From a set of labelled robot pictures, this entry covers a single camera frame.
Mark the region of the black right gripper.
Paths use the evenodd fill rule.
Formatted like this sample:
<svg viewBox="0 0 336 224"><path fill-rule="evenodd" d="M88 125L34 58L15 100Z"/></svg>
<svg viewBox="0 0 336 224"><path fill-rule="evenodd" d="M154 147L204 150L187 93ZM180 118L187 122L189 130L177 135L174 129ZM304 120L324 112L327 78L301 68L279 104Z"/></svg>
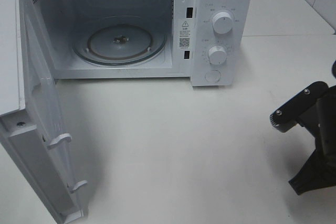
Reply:
<svg viewBox="0 0 336 224"><path fill-rule="evenodd" d="M335 168L326 163L335 161L335 86L316 81L272 114L278 123L293 120L306 128L317 139L317 149L322 153L313 151L297 175L288 181L296 194L335 186Z"/></svg>

